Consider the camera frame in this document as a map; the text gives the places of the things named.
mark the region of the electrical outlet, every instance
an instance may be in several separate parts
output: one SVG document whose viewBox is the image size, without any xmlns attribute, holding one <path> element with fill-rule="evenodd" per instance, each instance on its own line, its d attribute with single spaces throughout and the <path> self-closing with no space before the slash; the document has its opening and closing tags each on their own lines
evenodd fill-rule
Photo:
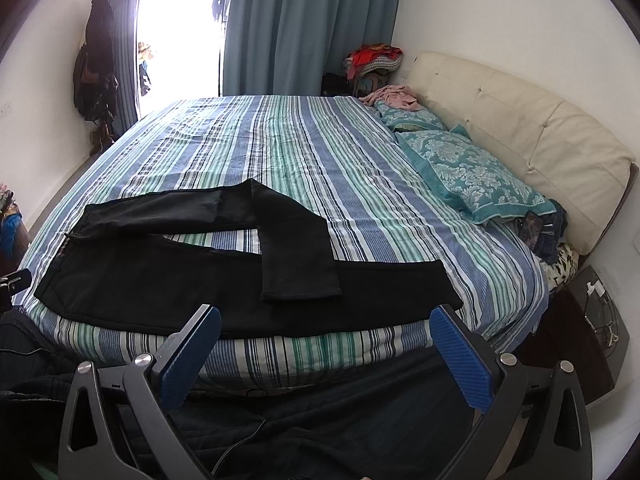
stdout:
<svg viewBox="0 0 640 480">
<path fill-rule="evenodd" d="M 11 112 L 12 112 L 11 101 L 7 101 L 2 105 L 0 105 L 0 119 L 7 117 L 8 115 L 11 115 Z"/>
</svg>

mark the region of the blue curtain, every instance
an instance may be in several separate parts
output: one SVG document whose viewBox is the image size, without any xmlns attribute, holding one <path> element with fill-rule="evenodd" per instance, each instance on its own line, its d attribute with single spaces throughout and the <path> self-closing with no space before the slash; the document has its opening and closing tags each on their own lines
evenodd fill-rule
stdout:
<svg viewBox="0 0 640 480">
<path fill-rule="evenodd" d="M 318 95 L 347 54 L 389 43 L 398 0 L 231 0 L 224 95 Z"/>
<path fill-rule="evenodd" d="M 114 133 L 122 135 L 138 120 L 138 44 L 136 16 L 138 0 L 108 0 L 113 9 L 113 60 L 119 88 Z"/>
</svg>

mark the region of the white wall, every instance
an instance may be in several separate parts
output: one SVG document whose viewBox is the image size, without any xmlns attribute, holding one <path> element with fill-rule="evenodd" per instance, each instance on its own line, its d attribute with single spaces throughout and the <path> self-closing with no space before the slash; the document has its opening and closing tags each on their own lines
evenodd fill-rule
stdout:
<svg viewBox="0 0 640 480">
<path fill-rule="evenodd" d="M 0 182 L 27 228 L 89 156 L 72 75 L 90 11 L 91 0 L 40 0 L 0 62 Z"/>
<path fill-rule="evenodd" d="M 400 0 L 393 44 L 406 76 L 435 50 L 504 70 L 602 122 L 640 159 L 640 45 L 609 0 Z M 590 410 L 594 477 L 606 478 L 640 431 L 640 182 L 590 258 L 632 341 L 617 393 Z"/>
</svg>

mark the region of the striped bed sheet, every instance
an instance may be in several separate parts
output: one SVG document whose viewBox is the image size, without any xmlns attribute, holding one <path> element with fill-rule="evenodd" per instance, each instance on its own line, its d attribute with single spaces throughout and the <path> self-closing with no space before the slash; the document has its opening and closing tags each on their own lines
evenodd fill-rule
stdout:
<svg viewBox="0 0 640 480">
<path fill-rule="evenodd" d="M 228 186 L 248 177 L 327 218 L 338 259 L 442 260 L 464 303 L 460 316 L 497 351 L 517 346 L 546 309 L 544 273 L 507 227 L 470 224 L 445 206 L 389 130 L 356 99 L 297 96 L 187 100 L 138 122 L 48 217 L 23 260 L 34 285 L 17 303 L 55 344 L 101 365 L 154 352 L 163 336 L 63 319 L 33 297 L 35 285 L 86 204 L 166 189 Z M 259 252 L 255 230 L 171 238 Z M 220 340 L 200 383 L 278 393 L 430 344 L 428 320 L 305 338 Z"/>
</svg>

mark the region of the headboard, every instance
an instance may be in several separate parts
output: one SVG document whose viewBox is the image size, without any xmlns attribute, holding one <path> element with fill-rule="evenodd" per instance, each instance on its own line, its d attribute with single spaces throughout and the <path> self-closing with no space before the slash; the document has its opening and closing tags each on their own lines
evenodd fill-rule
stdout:
<svg viewBox="0 0 640 480">
<path fill-rule="evenodd" d="M 580 254 L 595 247 L 638 172 L 609 130 L 537 85 L 459 57 L 421 53 L 407 84 L 447 128 L 462 124 L 520 180 L 557 200 L 566 240 Z"/>
</svg>

